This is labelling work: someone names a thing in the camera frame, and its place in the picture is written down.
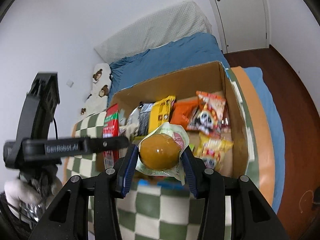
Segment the gloved left hand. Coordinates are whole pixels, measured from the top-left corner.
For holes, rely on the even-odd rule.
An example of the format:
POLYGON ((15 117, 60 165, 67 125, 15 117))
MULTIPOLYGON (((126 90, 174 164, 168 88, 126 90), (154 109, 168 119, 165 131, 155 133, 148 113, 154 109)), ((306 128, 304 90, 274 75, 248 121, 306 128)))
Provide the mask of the gloved left hand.
POLYGON ((20 173, 16 179, 7 181, 1 193, 1 224, 23 230, 35 227, 62 189, 57 171, 54 164, 31 176, 20 173))

